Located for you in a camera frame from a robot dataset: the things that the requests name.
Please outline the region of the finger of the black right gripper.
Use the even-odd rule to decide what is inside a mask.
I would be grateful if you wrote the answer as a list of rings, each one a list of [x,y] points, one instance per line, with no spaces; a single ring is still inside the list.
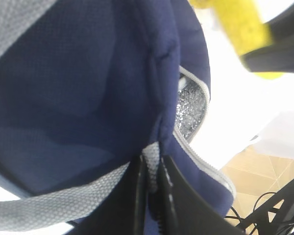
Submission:
[[[282,13],[266,22],[269,28],[270,42],[267,47],[280,45],[294,47],[294,3]]]
[[[242,57],[251,72],[294,73],[294,45],[274,44]]]

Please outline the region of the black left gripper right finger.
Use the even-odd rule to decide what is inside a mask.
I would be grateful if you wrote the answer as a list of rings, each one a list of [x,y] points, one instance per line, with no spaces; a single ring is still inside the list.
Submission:
[[[162,235],[242,235],[190,186],[169,156],[159,165]]]

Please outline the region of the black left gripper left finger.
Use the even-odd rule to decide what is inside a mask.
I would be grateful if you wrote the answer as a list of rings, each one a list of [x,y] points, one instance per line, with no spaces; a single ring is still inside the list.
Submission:
[[[71,230],[72,235],[142,235],[147,197],[147,166],[135,157],[111,194]]]

